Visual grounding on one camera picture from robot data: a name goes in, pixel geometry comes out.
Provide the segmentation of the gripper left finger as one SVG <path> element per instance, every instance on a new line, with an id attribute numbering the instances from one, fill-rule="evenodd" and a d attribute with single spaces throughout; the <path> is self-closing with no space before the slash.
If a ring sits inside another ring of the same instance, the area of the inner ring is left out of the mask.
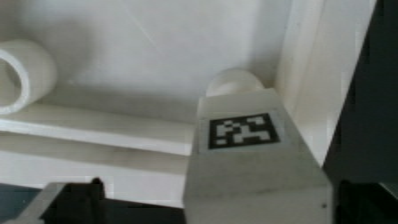
<path id="1" fill-rule="evenodd" d="M 6 224 L 107 224 L 102 179 L 50 183 Z"/>

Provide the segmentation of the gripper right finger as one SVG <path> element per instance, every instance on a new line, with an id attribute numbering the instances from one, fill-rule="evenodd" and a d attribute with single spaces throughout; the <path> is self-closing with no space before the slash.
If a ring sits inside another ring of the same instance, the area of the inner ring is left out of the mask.
<path id="1" fill-rule="evenodd" d="M 398 224 L 398 183 L 340 183 L 334 224 Z"/>

